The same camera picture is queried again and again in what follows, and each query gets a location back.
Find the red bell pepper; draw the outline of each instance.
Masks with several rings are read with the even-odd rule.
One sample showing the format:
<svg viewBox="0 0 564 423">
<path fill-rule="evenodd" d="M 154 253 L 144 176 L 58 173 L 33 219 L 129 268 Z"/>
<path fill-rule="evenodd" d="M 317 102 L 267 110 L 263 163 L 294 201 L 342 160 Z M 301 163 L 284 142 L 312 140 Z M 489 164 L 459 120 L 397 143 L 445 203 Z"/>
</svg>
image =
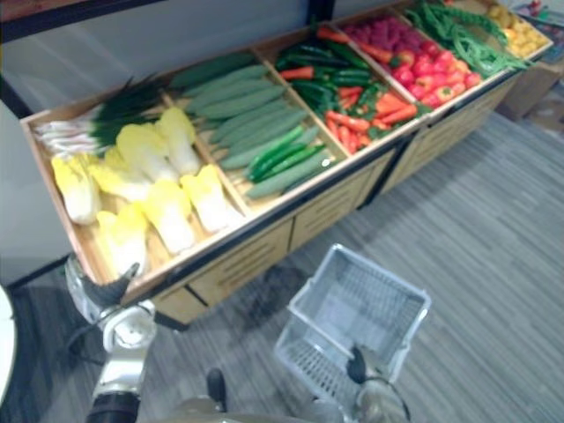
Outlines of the red bell pepper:
<svg viewBox="0 0 564 423">
<path fill-rule="evenodd" d="M 437 55 L 435 58 L 437 62 L 443 62 L 447 66 L 455 61 L 455 55 L 452 54 L 450 50 L 443 50 L 441 53 Z"/>
<path fill-rule="evenodd" d="M 391 76 L 403 86 L 407 86 L 415 80 L 413 72 L 409 69 L 408 64 L 402 64 L 399 68 L 394 69 L 391 72 Z"/>
<path fill-rule="evenodd" d="M 417 106 L 408 104 L 407 107 L 398 110 L 390 115 L 382 118 L 382 123 L 385 125 L 393 125 L 394 123 L 412 119 L 417 114 Z"/>
<path fill-rule="evenodd" d="M 313 79 L 314 73 L 313 66 L 304 66 L 302 68 L 282 70 L 280 72 L 280 76 L 286 81 L 290 81 L 292 79 Z"/>
<path fill-rule="evenodd" d="M 451 101 L 452 99 L 455 98 L 455 92 L 452 90 L 452 88 L 450 88 L 447 85 L 440 86 L 439 88 L 434 90 L 434 93 L 439 98 L 441 104 L 444 104 L 447 101 Z"/>
<path fill-rule="evenodd" d="M 452 92 L 455 94 L 455 97 L 466 91 L 466 85 L 464 85 L 464 82 L 456 82 L 451 85 L 450 88 L 452 88 Z"/>
<path fill-rule="evenodd" d="M 431 75 L 433 77 L 433 87 L 447 85 L 447 75 L 444 73 L 435 73 Z"/>
<path fill-rule="evenodd" d="M 400 66 L 406 64 L 408 67 L 412 67 L 415 63 L 415 53 L 413 53 L 411 50 L 408 50 L 407 48 L 398 51 L 394 58 L 396 58 L 400 62 Z"/>
<path fill-rule="evenodd" d="M 431 57 L 437 56 L 441 51 L 437 43 L 434 41 L 424 41 L 421 43 L 420 47 L 425 53 L 427 53 Z"/>
<path fill-rule="evenodd" d="M 452 73 L 454 71 L 461 71 L 463 74 L 467 74 L 470 73 L 470 68 L 468 68 L 468 64 L 464 60 L 456 59 L 447 69 L 448 73 Z"/>
<path fill-rule="evenodd" d="M 412 67 L 413 75 L 422 77 L 434 73 L 433 65 L 430 62 L 418 60 Z"/>
<path fill-rule="evenodd" d="M 464 74 L 460 70 L 455 70 L 454 72 L 447 75 L 448 85 L 453 85 L 457 82 L 464 82 Z"/>
<path fill-rule="evenodd" d="M 413 94 L 413 97 L 415 97 L 417 100 L 421 100 L 423 97 L 425 97 L 426 94 L 425 88 L 417 84 L 409 85 L 407 87 L 407 91 Z"/>
<path fill-rule="evenodd" d="M 384 50 L 383 48 L 378 48 L 367 44 L 366 42 L 358 41 L 360 49 L 364 51 L 367 55 L 375 59 L 377 62 L 389 63 L 393 54 L 391 51 Z"/>
<path fill-rule="evenodd" d="M 337 33 L 327 26 L 320 26 L 315 35 L 321 40 L 330 40 L 341 44 L 346 44 L 350 40 L 346 33 Z"/>
<path fill-rule="evenodd" d="M 435 93 L 429 93 L 421 99 L 421 102 L 430 108 L 438 108 L 441 105 L 439 97 Z"/>
<path fill-rule="evenodd" d="M 370 129 L 370 122 L 365 119 L 360 119 L 358 117 L 350 117 L 347 115 L 341 115 L 340 113 L 334 112 L 333 110 L 329 110 L 325 117 L 328 120 L 335 121 L 340 125 L 344 125 L 351 130 L 355 130 L 357 132 L 366 132 Z"/>
<path fill-rule="evenodd" d="M 434 78 L 433 75 L 424 75 L 422 77 L 415 78 L 415 85 L 419 85 L 425 90 L 425 93 L 429 93 L 434 88 Z"/>
<path fill-rule="evenodd" d="M 467 90 L 470 90 L 473 86 L 479 85 L 481 82 L 482 77 L 476 72 L 469 73 L 464 79 L 464 85 L 466 85 Z"/>
</svg>

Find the vegetable display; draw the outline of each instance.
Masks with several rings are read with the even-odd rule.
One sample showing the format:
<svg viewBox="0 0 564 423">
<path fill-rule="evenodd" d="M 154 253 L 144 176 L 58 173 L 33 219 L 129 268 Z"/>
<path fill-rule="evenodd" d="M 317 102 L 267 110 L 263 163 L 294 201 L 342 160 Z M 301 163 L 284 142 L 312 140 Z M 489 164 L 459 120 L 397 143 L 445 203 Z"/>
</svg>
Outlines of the vegetable display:
<svg viewBox="0 0 564 423">
<path fill-rule="evenodd" d="M 287 64 L 300 67 L 288 69 L 286 77 L 304 82 L 303 79 L 325 75 L 326 71 L 332 71 L 330 65 L 337 65 L 340 70 L 335 76 L 337 84 L 347 85 L 348 80 L 359 83 L 360 78 L 363 81 L 370 78 L 367 65 L 341 47 L 345 46 L 327 50 L 313 46 L 292 48 Z M 311 57 L 313 62 L 323 66 L 310 65 Z M 356 61 L 364 69 L 352 68 L 350 61 Z M 275 195 L 309 175 L 313 177 L 335 161 L 328 154 L 324 154 L 323 160 L 311 160 L 321 157 L 318 154 L 325 148 L 316 141 L 318 128 L 307 128 L 304 120 L 308 112 L 291 107 L 281 98 L 285 88 L 264 78 L 265 72 L 263 65 L 249 64 L 208 80 L 200 88 L 189 87 L 181 94 L 189 98 L 186 111 L 198 119 L 198 130 L 212 131 L 208 142 L 219 154 L 219 165 L 226 171 L 246 168 L 242 174 L 253 186 L 245 194 L 252 199 Z M 210 128 L 207 124 L 210 120 L 217 124 Z M 195 180 L 194 177 L 181 178 L 182 186 L 193 201 L 194 195 L 200 197 L 199 191 L 192 188 Z M 213 222 L 206 223 L 204 216 L 212 216 L 218 207 L 212 205 L 211 197 L 206 198 L 194 205 L 204 225 L 209 226 Z"/>
<path fill-rule="evenodd" d="M 404 12 L 421 31 L 454 52 L 458 59 L 468 63 L 472 71 L 483 78 L 507 69 L 525 69 L 528 64 L 501 49 L 490 47 L 472 33 L 467 26 L 478 26 L 491 34 L 502 47 L 508 43 L 501 29 L 488 17 L 461 11 L 443 4 L 422 0 Z"/>
<path fill-rule="evenodd" d="M 308 40 L 281 51 L 276 67 L 345 149 L 355 153 L 414 118 L 418 109 L 378 82 L 348 42 L 346 34 L 321 26 Z M 392 97 L 398 108 L 383 112 Z"/>
<path fill-rule="evenodd" d="M 162 82 L 147 78 L 135 85 L 131 80 L 114 96 L 86 113 L 68 121 L 53 121 L 33 130 L 52 153 L 102 153 L 115 144 L 115 138 L 128 123 L 154 122 L 146 111 L 160 102 Z"/>
<path fill-rule="evenodd" d="M 508 39 L 509 52 L 517 57 L 527 57 L 548 42 L 529 22 L 501 4 L 492 4 L 487 16 L 501 28 Z"/>
<path fill-rule="evenodd" d="M 128 204 L 117 214 L 99 211 L 96 219 L 117 273 L 122 275 L 135 263 L 139 264 L 137 275 L 146 271 L 149 267 L 145 245 L 148 222 L 140 204 Z"/>
<path fill-rule="evenodd" d="M 76 154 L 68 159 L 53 157 L 51 166 L 55 182 L 63 196 L 64 207 L 70 220 L 88 225 L 96 220 L 100 211 L 98 187 L 88 174 L 92 160 L 88 154 Z"/>
<path fill-rule="evenodd" d="M 348 25 L 344 31 L 430 108 L 438 108 L 481 82 L 481 76 L 470 72 L 465 61 L 395 16 Z"/>
</svg>

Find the fake vegetable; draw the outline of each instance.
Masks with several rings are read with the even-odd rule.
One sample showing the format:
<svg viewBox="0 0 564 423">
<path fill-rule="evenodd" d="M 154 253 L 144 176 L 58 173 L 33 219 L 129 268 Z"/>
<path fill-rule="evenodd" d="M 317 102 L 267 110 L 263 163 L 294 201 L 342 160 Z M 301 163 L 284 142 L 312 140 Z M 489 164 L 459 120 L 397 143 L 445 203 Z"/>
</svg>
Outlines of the fake vegetable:
<svg viewBox="0 0 564 423">
<path fill-rule="evenodd" d="M 187 221 L 190 201 L 175 182 L 156 181 L 149 188 L 146 200 L 140 204 L 168 252 L 177 254 L 194 244 L 196 239 Z"/>
<path fill-rule="evenodd" d="M 145 234 L 147 220 L 139 204 L 128 204 L 117 215 L 110 211 L 99 211 L 96 219 L 109 256 L 119 276 L 138 263 L 137 275 L 148 267 Z"/>
<path fill-rule="evenodd" d="M 63 195 L 64 207 L 70 220 L 79 225 L 93 223 L 96 213 L 100 211 L 98 188 L 87 171 L 92 160 L 92 156 L 87 154 L 76 154 L 69 159 L 51 159 L 55 182 Z"/>
<path fill-rule="evenodd" d="M 228 225 L 227 202 L 214 165 L 202 167 L 196 176 L 183 176 L 180 184 L 207 232 L 215 233 Z"/>
<path fill-rule="evenodd" d="M 131 79 L 113 97 L 68 121 L 43 123 L 33 130 L 37 138 L 55 154 L 99 153 L 115 144 L 122 126 L 153 122 L 145 111 L 160 101 L 159 80 L 147 78 L 132 85 Z"/>
<path fill-rule="evenodd" d="M 155 123 L 168 144 L 168 158 L 179 174 L 195 174 L 200 168 L 200 159 L 192 148 L 196 132 L 194 126 L 179 108 L 168 108 Z"/>
<path fill-rule="evenodd" d="M 166 159 L 166 142 L 152 126 L 125 125 L 116 143 L 128 166 L 152 181 L 178 181 L 178 174 Z"/>
<path fill-rule="evenodd" d="M 102 191 L 130 203 L 145 200 L 149 194 L 151 182 L 127 166 L 115 147 L 106 151 L 104 160 L 88 166 L 88 172 Z"/>
</svg>

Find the gray carpet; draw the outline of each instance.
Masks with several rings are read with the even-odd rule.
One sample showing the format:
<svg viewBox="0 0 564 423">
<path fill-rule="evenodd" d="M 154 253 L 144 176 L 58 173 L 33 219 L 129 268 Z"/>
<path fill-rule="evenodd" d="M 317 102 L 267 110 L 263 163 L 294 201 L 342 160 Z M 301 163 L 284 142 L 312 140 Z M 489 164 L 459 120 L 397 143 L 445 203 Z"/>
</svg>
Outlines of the gray carpet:
<svg viewBox="0 0 564 423">
<path fill-rule="evenodd" d="M 232 410 L 297 412 L 309 394 L 271 351 L 285 305 L 333 242 L 433 298 L 398 384 L 413 421 L 564 421 L 564 143 L 498 115 L 189 331 L 160 330 L 140 421 L 203 393 L 212 367 L 226 374 Z M 13 299 L 19 357 L 0 420 L 82 421 L 98 367 L 61 353 L 80 318 L 60 272 Z M 98 337 L 85 353 L 101 357 Z"/>
</svg>

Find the cucumber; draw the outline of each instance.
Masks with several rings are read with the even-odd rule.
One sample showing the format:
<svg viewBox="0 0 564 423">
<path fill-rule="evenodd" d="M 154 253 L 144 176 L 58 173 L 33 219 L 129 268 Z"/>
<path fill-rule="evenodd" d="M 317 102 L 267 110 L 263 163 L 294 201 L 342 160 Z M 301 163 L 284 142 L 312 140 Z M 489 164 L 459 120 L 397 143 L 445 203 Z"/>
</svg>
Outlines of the cucumber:
<svg viewBox="0 0 564 423">
<path fill-rule="evenodd" d="M 264 88 L 256 93 L 244 95 L 237 99 L 225 100 L 202 108 L 198 114 L 208 119 L 227 119 L 248 112 L 253 108 L 259 108 L 263 104 L 277 99 L 284 93 L 283 86 Z"/>
<path fill-rule="evenodd" d="M 240 152 L 239 154 L 227 155 L 227 157 L 220 161 L 219 165 L 225 170 L 245 167 L 256 157 L 259 157 L 263 152 L 270 150 L 271 148 L 286 143 L 292 143 L 296 138 L 302 139 L 302 134 L 305 135 L 303 128 L 301 126 L 296 126 L 293 130 L 289 130 L 282 137 L 274 138 L 268 143 L 258 145 L 245 152 Z"/>
<path fill-rule="evenodd" d="M 230 86 L 235 82 L 245 79 L 259 79 L 264 76 L 267 71 L 268 69 L 266 69 L 266 66 L 263 64 L 253 64 L 251 66 L 247 66 L 246 68 L 234 70 L 224 77 L 213 79 L 213 81 L 201 84 L 196 88 L 189 89 L 184 92 L 184 95 L 194 97 L 204 92 L 211 92 L 221 87 Z"/>
<path fill-rule="evenodd" d="M 208 104 L 217 103 L 223 100 L 229 100 L 233 97 L 239 97 L 244 94 L 251 94 L 255 91 L 262 90 L 273 86 L 271 81 L 266 79 L 250 79 L 248 81 L 240 81 L 231 86 L 226 86 L 213 90 L 211 92 L 204 92 L 192 100 L 189 105 L 184 109 L 189 113 L 197 112 L 200 108 Z"/>
<path fill-rule="evenodd" d="M 204 132 L 205 130 L 215 130 L 223 122 L 224 121 L 220 121 L 220 120 L 217 120 L 217 121 L 205 120 L 202 123 L 200 123 L 199 125 L 197 125 L 196 129 L 197 129 L 198 132 Z"/>
<path fill-rule="evenodd" d="M 279 137 L 280 135 L 284 134 L 285 132 L 289 131 L 297 124 L 299 124 L 306 116 L 308 112 L 305 110 L 299 110 L 295 114 L 288 116 L 284 119 L 278 120 L 276 124 L 269 125 L 268 128 L 264 128 L 263 130 L 258 130 L 252 137 L 248 137 L 239 143 L 232 145 L 229 148 L 229 152 L 232 154 L 236 154 L 237 152 L 244 152 L 248 149 L 254 147 L 255 145 L 260 145 L 270 141 L 275 137 Z"/>
<path fill-rule="evenodd" d="M 285 119 L 288 116 L 296 115 L 300 112 L 298 108 L 281 108 L 276 112 L 256 118 L 224 136 L 223 139 L 219 141 L 219 145 L 222 147 L 235 145 L 246 138 L 253 137 L 259 130 L 277 124 L 280 119 Z"/>
<path fill-rule="evenodd" d="M 243 113 L 242 115 L 232 117 L 231 119 L 225 121 L 225 123 L 223 123 L 221 126 L 219 126 L 218 130 L 213 132 L 210 137 L 210 143 L 216 144 L 232 130 L 239 128 L 244 123 L 257 119 L 260 116 L 268 115 L 269 113 L 275 112 L 276 110 L 279 110 L 281 108 L 288 108 L 288 104 L 283 99 L 271 101 L 261 108 L 255 108 L 254 110 Z"/>
<path fill-rule="evenodd" d="M 253 186 L 253 188 L 249 189 L 245 195 L 251 199 L 257 199 L 280 192 L 299 181 L 304 176 L 312 174 L 320 167 L 328 166 L 330 164 L 329 160 L 329 154 L 325 150 L 321 150 L 309 159 L 298 163 L 296 166 L 290 167 L 279 174 L 275 174 L 272 178 L 259 182 Z"/>
<path fill-rule="evenodd" d="M 249 52 L 232 53 L 190 66 L 174 75 L 170 88 L 196 86 L 252 63 L 255 57 Z"/>
<path fill-rule="evenodd" d="M 319 133 L 319 128 L 316 126 L 307 129 L 303 134 L 296 140 L 296 144 L 308 145 L 311 143 L 317 134 Z M 268 161 L 273 155 L 277 154 L 279 149 L 284 146 L 285 143 L 280 143 L 279 145 L 274 145 L 268 150 L 264 150 L 262 154 L 256 155 L 256 157 L 249 163 L 249 167 L 245 171 L 245 176 L 249 176 L 252 171 L 258 167 L 261 167 L 263 163 Z"/>
</svg>

